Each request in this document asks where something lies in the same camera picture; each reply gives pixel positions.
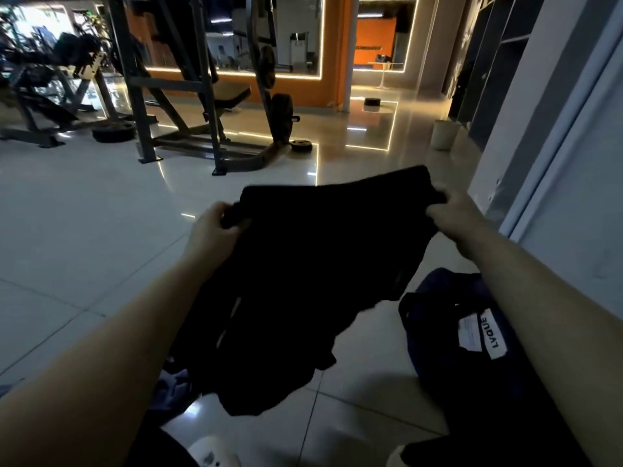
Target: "illuminated mirror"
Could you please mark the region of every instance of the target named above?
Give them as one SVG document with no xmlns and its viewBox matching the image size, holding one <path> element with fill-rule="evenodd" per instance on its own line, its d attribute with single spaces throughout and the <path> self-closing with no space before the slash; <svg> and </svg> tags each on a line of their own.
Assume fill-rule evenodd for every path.
<svg viewBox="0 0 623 467">
<path fill-rule="evenodd" d="M 354 70 L 404 72 L 417 0 L 359 0 Z"/>
<path fill-rule="evenodd" d="M 321 75 L 324 0 L 273 0 L 276 31 L 276 72 L 281 75 Z M 252 73 L 246 39 L 246 0 L 221 0 L 210 9 L 206 39 L 218 70 L 226 74 Z M 147 22 L 152 31 L 153 25 Z M 266 16 L 257 18 L 258 37 L 270 37 Z M 177 65 L 168 47 L 152 37 L 148 65 L 151 70 Z"/>
</svg>

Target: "care tag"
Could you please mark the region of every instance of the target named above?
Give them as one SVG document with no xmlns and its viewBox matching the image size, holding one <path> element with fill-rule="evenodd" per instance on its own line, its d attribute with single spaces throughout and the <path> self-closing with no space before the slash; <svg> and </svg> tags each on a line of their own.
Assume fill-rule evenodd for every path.
<svg viewBox="0 0 623 467">
<path fill-rule="evenodd" d="M 502 357 L 507 352 L 506 343 L 500 332 L 498 324 L 495 322 L 491 308 L 487 308 L 480 315 L 480 326 L 482 327 L 482 337 L 485 340 L 485 347 L 491 359 Z"/>
<path fill-rule="evenodd" d="M 473 313 L 458 321 L 458 345 L 473 353 L 481 353 L 478 315 Z"/>
</svg>

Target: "tiled floor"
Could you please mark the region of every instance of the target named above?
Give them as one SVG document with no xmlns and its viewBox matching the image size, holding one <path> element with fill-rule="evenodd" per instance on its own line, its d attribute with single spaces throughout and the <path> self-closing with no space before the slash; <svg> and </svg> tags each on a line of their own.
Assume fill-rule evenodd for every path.
<svg viewBox="0 0 623 467">
<path fill-rule="evenodd" d="M 323 185 L 426 164 L 434 180 L 468 186 L 479 152 L 464 135 L 451 153 L 427 147 L 448 102 L 387 91 L 370 113 L 357 99 L 366 95 L 354 90 L 350 115 L 302 112 L 293 135 L 315 143 L 310 155 L 225 177 L 211 175 L 210 161 L 173 153 L 140 165 L 132 142 L 98 144 L 89 133 L 56 149 L 0 143 L 0 384 L 32 376 L 105 321 L 175 262 L 193 216 L 215 200 L 235 201 L 247 184 Z M 124 93 L 115 98 L 123 106 Z M 180 109 L 199 122 L 196 106 Z M 223 123 L 236 139 L 262 142 L 269 133 L 259 109 L 226 114 Z M 162 131 L 170 124 L 161 117 Z M 437 235 L 409 288 L 439 266 L 473 269 Z M 382 465 L 396 445 L 445 433 L 417 382 L 396 309 L 382 302 L 360 314 L 336 341 L 337 364 L 273 410 L 231 418 L 207 396 L 167 431 L 184 446 L 220 434 L 245 466 Z"/>
</svg>

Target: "person's right hand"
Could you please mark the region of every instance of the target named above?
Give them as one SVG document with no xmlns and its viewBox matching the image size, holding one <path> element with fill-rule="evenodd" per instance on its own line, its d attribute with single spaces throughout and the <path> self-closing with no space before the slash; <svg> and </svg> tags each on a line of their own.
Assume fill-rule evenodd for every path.
<svg viewBox="0 0 623 467">
<path fill-rule="evenodd" d="M 486 242 L 494 229 L 482 215 L 476 204 L 465 192 L 449 190 L 445 185 L 433 184 L 446 196 L 446 203 L 430 205 L 426 214 L 439 230 L 452 239 L 457 249 L 467 259 L 473 259 L 474 246 Z"/>
</svg>

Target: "tile grout line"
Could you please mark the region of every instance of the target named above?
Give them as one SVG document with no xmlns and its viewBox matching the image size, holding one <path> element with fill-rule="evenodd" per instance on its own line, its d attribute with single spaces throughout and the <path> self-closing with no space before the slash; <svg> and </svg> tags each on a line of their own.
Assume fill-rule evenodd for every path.
<svg viewBox="0 0 623 467">
<path fill-rule="evenodd" d="M 131 274 L 129 274 L 128 276 L 126 276 L 125 278 L 123 278 L 119 283 L 117 283 L 116 285 L 114 285 L 113 287 L 109 288 L 108 290 L 104 291 L 102 294 L 100 294 L 98 297 L 96 297 L 89 305 L 87 305 L 86 308 L 83 308 L 85 310 L 88 310 L 90 313 L 95 313 L 95 314 L 99 314 L 100 316 L 106 316 L 105 314 L 99 313 L 95 310 L 92 310 L 91 308 L 93 306 L 95 306 L 97 303 L 99 303 L 101 300 L 103 300 L 104 298 L 106 298 L 108 295 L 110 295 L 114 290 L 116 290 L 117 288 L 119 288 L 121 285 L 123 285 L 126 281 L 128 281 L 130 278 L 132 278 L 134 275 L 136 275 L 141 269 L 143 269 L 145 266 L 147 266 L 148 264 L 150 264 L 152 261 L 154 261 L 155 259 L 157 259 L 158 257 L 160 257 L 162 254 L 164 254 L 169 248 L 171 248 L 172 246 L 174 246 L 176 243 L 178 243 L 181 239 L 183 239 L 185 236 L 187 236 L 189 233 L 184 233 L 183 235 L 181 235 L 179 238 L 175 239 L 175 241 L 173 241 L 171 244 L 168 244 L 167 246 L 165 246 L 164 249 L 162 249 L 160 252 L 158 252 L 155 256 L 153 256 L 151 259 L 149 259 L 147 262 L 145 262 L 144 264 L 138 266 L 138 268 L 132 272 Z"/>
<path fill-rule="evenodd" d="M 297 467 L 300 466 L 301 457 L 303 456 L 303 448 L 305 447 L 305 440 L 307 439 L 307 432 L 310 430 L 310 424 L 312 423 L 312 416 L 314 408 L 316 407 L 316 400 L 318 400 L 318 393 L 320 392 L 320 384 L 322 382 L 322 376 L 324 375 L 324 370 L 320 372 L 320 380 L 318 381 L 318 390 L 316 390 L 316 396 L 313 400 L 313 405 L 311 406 L 310 418 L 307 420 L 307 427 L 305 428 L 305 435 L 303 436 L 303 442 L 301 443 L 301 450 L 299 452 L 299 458 L 297 460 Z"/>
<path fill-rule="evenodd" d="M 58 331 L 60 331 L 61 329 L 65 328 L 69 323 L 71 323 L 72 321 L 74 321 L 74 319 L 76 319 L 77 317 L 79 317 L 81 314 L 83 313 L 91 313 L 93 314 L 92 311 L 88 311 L 86 309 L 80 309 L 81 311 L 79 311 L 78 313 L 75 314 L 74 317 L 70 318 L 69 321 L 67 321 L 65 324 L 63 324 L 63 326 L 61 326 L 60 328 L 58 328 L 56 331 L 54 331 L 53 333 L 50 334 L 50 336 L 46 337 L 44 340 L 42 340 L 39 344 L 35 345 L 31 350 L 29 350 L 27 353 L 25 353 L 22 357 L 20 357 L 17 361 L 13 362 L 12 364 L 10 364 L 6 369 L 0 371 L 0 376 L 4 375 L 5 372 L 7 372 L 9 369 L 11 369 L 12 367 L 14 367 L 15 365 L 17 365 L 18 363 L 20 363 L 21 361 L 24 360 L 24 358 L 29 355 L 31 352 L 33 352 L 36 348 L 38 348 L 39 346 L 41 346 L 43 343 L 45 343 L 48 339 L 50 339 L 52 336 L 54 336 L 55 334 L 58 333 Z M 102 318 L 105 319 L 105 316 L 99 314 L 99 313 L 95 313 L 96 316 L 100 316 Z"/>
<path fill-rule="evenodd" d="M 420 425 L 411 423 L 409 421 L 401 420 L 400 418 L 396 418 L 395 416 L 388 415 L 386 413 L 380 412 L 380 411 L 375 410 L 373 408 L 363 407 L 361 405 L 357 405 L 357 404 L 353 403 L 352 401 L 343 400 L 343 399 L 338 398 L 338 397 L 336 397 L 334 395 L 330 395 L 329 393 L 321 392 L 320 389 L 318 389 L 318 393 L 320 395 L 324 395 L 325 397 L 329 397 L 329 398 L 332 398 L 334 400 L 341 401 L 342 403 L 346 403 L 347 405 L 350 405 L 350 406 L 352 406 L 354 408 L 359 408 L 361 410 L 365 410 L 365 411 L 374 413 L 376 415 L 384 416 L 385 418 L 388 418 L 388 419 L 393 420 L 393 421 L 397 421 L 397 422 L 405 424 L 405 425 L 413 426 L 414 428 L 418 428 L 418 429 L 421 429 L 421 430 L 424 430 L 424 431 L 428 431 L 430 433 L 437 434 L 437 435 L 440 435 L 440 436 L 447 436 L 448 435 L 447 433 L 440 433 L 440 432 L 432 430 L 430 428 L 425 428 L 424 426 L 420 426 Z"/>
<path fill-rule="evenodd" d="M 81 311 L 86 309 L 86 308 L 84 308 L 82 306 L 75 305 L 74 303 L 69 303 L 68 301 L 65 301 L 65 300 L 63 300 L 63 299 L 61 299 L 61 298 L 59 298 L 57 296 L 50 295 L 50 294 L 47 294 L 47 293 L 43 293 L 42 291 L 39 291 L 39 290 L 36 290 L 34 288 L 30 288 L 30 287 L 21 285 L 20 283 L 12 282 L 11 280 L 6 280 L 5 278 L 0 278 L 0 281 L 4 282 L 4 283 L 8 283 L 9 285 L 15 286 L 15 287 L 17 287 L 17 288 L 19 288 L 21 290 L 25 290 L 25 291 L 28 291 L 30 293 L 34 293 L 35 295 L 39 295 L 39 296 L 44 296 L 46 298 L 50 298 L 50 299 L 52 299 L 54 301 L 57 301 L 58 303 L 62 303 L 63 305 L 74 307 L 74 308 L 79 309 Z"/>
</svg>

